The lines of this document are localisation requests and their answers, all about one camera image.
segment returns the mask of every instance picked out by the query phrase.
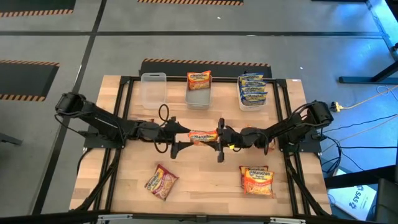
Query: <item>gray floor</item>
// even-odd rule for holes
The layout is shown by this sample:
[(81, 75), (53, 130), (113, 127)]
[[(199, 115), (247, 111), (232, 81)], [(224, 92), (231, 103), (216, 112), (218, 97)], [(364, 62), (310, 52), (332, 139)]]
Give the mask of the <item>gray floor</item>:
[[(71, 15), (0, 18), (0, 30), (91, 30), (99, 5), (99, 0), (80, 0)], [(397, 29), (393, 25), (390, 23), (390, 29)], [(106, 5), (99, 29), (378, 31), (362, 3), (311, 0), (246, 0), (243, 7), (138, 4), (133, 0), (113, 0)], [(25, 215), (31, 210), (58, 129), (53, 119), (53, 107), (63, 92), (72, 89), (87, 41), (87, 37), (0, 37), (0, 58), (60, 62), (60, 70), (44, 102), (0, 101), (0, 132), (24, 140), (21, 147), (0, 144), (2, 217)], [(271, 64), (274, 78), (301, 79), (307, 101), (338, 101), (344, 106), (375, 95), (377, 85), (342, 85), (336, 81), (339, 76), (370, 77), (393, 62), (380, 38), (97, 37), (80, 92), (95, 101), (103, 75), (137, 75), (146, 57), (267, 62)], [(397, 108), (398, 100), (391, 93), (380, 96), (352, 110), (334, 114), (335, 121), (329, 129), (388, 116), (397, 113)], [(86, 128), (81, 121), (72, 121), (70, 125), (76, 129)], [(375, 123), (328, 134), (342, 139), (373, 125)], [(397, 127), (398, 119), (395, 119), (341, 144), (395, 146)], [(323, 149), (329, 144), (322, 142)], [(68, 210), (82, 145), (83, 138), (67, 133), (45, 202), (45, 213)], [(331, 159), (336, 153), (333, 147), (322, 158)], [(363, 169), (391, 165), (396, 156), (393, 149), (347, 149), (345, 153)], [(341, 167), (359, 171), (347, 158), (342, 159)]]

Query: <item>yellow cable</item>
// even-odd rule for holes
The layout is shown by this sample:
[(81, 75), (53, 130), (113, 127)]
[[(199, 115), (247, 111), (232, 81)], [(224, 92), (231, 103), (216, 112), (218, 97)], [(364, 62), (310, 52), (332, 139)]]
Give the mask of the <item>yellow cable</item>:
[[(392, 119), (394, 119), (394, 118), (396, 118), (396, 117), (398, 117), (398, 114), (395, 115), (395, 116), (393, 116), (392, 118), (388, 119), (387, 121), (385, 121), (385, 122), (383, 122), (383, 123), (380, 123), (380, 124), (378, 124), (378, 125), (376, 125), (376, 126), (373, 126), (373, 127), (371, 127), (371, 128), (365, 129), (365, 130), (363, 130), (363, 131), (360, 131), (360, 132), (358, 132), (358, 133), (355, 133), (355, 134), (353, 134), (353, 135), (350, 135), (350, 136), (348, 136), (348, 137), (345, 137), (345, 138), (343, 138), (343, 139), (341, 139), (341, 140), (338, 140), (338, 142), (342, 142), (342, 141), (344, 141), (344, 140), (347, 140), (347, 139), (349, 139), (349, 138), (352, 138), (352, 137), (354, 137), (354, 136), (357, 136), (357, 135), (359, 135), (359, 134), (362, 134), (362, 133), (364, 133), (364, 132), (366, 132), (366, 131), (370, 131), (370, 130), (372, 130), (372, 129), (374, 129), (374, 128), (377, 128), (377, 127), (379, 127), (379, 126), (381, 126), (381, 125), (383, 125), (383, 124), (386, 124), (387, 122), (391, 121)], [(336, 144), (336, 143), (334, 143), (334, 144), (330, 145), (329, 147), (327, 147), (322, 153), (326, 152), (328, 149), (330, 149), (330, 148), (331, 148), (332, 146), (334, 146), (335, 144)]]
[(359, 102), (359, 103), (357, 103), (357, 104), (355, 104), (355, 105), (353, 105), (353, 106), (344, 107), (344, 106), (338, 105), (338, 108), (341, 109), (341, 110), (352, 109), (352, 108), (354, 108), (354, 107), (356, 107), (356, 106), (358, 106), (358, 105), (361, 105), (361, 104), (365, 103), (365, 102), (368, 101), (368, 100), (371, 100), (371, 99), (373, 99), (373, 98), (375, 98), (375, 97), (377, 97), (377, 96), (380, 96), (380, 95), (383, 94), (383, 93), (387, 93), (388, 91), (391, 91), (391, 90), (393, 90), (393, 89), (395, 89), (395, 88), (398, 88), (398, 85), (396, 85), (396, 86), (394, 86), (394, 87), (392, 87), (392, 88), (390, 88), (390, 89), (387, 89), (386, 91), (383, 91), (383, 92), (381, 92), (381, 93), (378, 93), (378, 94), (376, 94), (376, 95), (374, 95), (374, 96), (372, 96), (372, 97), (370, 97), (370, 98), (368, 98), (368, 99), (366, 99), (366, 100), (364, 100), (364, 101), (362, 101), (362, 102)]

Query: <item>translucent plastic bin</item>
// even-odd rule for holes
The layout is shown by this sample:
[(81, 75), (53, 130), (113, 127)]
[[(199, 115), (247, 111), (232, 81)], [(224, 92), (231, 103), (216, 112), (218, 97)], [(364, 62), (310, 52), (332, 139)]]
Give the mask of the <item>translucent plastic bin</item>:
[(141, 75), (141, 103), (145, 109), (159, 109), (166, 103), (167, 81), (164, 73)]
[(189, 90), (187, 79), (187, 91), (185, 92), (185, 103), (189, 109), (207, 110), (211, 105), (211, 81), (210, 88), (200, 90)]
[(240, 90), (239, 90), (239, 78), (238, 78), (238, 82), (236, 83), (236, 92), (238, 93), (239, 108), (242, 111), (259, 111), (267, 104), (267, 98), (266, 98), (266, 101), (264, 102), (263, 105), (257, 105), (257, 106), (246, 106), (246, 105), (243, 105), (243, 103), (241, 101)]

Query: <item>black floor mat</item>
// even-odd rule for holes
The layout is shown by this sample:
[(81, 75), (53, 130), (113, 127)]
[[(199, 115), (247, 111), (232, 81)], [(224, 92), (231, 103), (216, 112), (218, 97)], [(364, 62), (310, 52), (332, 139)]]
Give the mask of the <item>black floor mat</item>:
[(213, 77), (238, 77), (243, 73), (262, 72), (264, 78), (272, 78), (271, 66), (266, 63), (217, 62), (205, 60), (172, 60), (146, 58), (139, 74), (164, 72), (167, 76), (187, 76), (188, 72), (211, 70)]
[(0, 60), (0, 100), (44, 101), (58, 68), (55, 62)]
[(1, 0), (0, 17), (71, 14), (76, 0)]
[(243, 0), (137, 0), (141, 3), (211, 4), (219, 6), (243, 6)]

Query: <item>wooden tabletop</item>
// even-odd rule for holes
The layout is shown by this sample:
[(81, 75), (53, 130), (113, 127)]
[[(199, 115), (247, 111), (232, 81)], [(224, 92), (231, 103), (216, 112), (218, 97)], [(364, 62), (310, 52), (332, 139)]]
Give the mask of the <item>wooden tabletop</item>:
[[(113, 111), (118, 92), (120, 76), (106, 75), (99, 91), (97, 105)], [(305, 103), (303, 86), (300, 80), (287, 80), (292, 109)], [(246, 126), (267, 128), (277, 122), (272, 85), (267, 105), (261, 111), (243, 112), (239, 109), (235, 83), (213, 83), (212, 105), (209, 110), (190, 110), (185, 104), (184, 82), (167, 82), (167, 104), (170, 115), (176, 116), (181, 125), (196, 130), (216, 129), (219, 118), (236, 131)], [(157, 110), (146, 110), (139, 97), (140, 82), (134, 82), (129, 119), (155, 119)], [(281, 102), (282, 89), (279, 90)], [(188, 141), (186, 134), (177, 136), (177, 140)], [(179, 152), (176, 159), (170, 158), (170, 151), (158, 153), (153, 143), (129, 141), (121, 154), (117, 180), (112, 201), (112, 212), (123, 213), (174, 213), (209, 215), (260, 215), (291, 216), (289, 189), (283, 155), (278, 146), (271, 145), (265, 156), (263, 151), (252, 147), (233, 152), (225, 148), (225, 161), (217, 163), (217, 153), (206, 146), (192, 146)], [(70, 208), (79, 206), (98, 182), (104, 149), (93, 149), (82, 161), (73, 191)], [(305, 183), (317, 202), (331, 213), (325, 183), (319, 159), (312, 153), (301, 153)], [(176, 181), (166, 201), (152, 195), (144, 188), (153, 176), (157, 164), (163, 165), (176, 176)], [(239, 166), (269, 166), (274, 171), (272, 189), (274, 197), (244, 195), (241, 188)], [(101, 208), (108, 186), (104, 188)], [(298, 208), (303, 212), (300, 191), (296, 186)]]

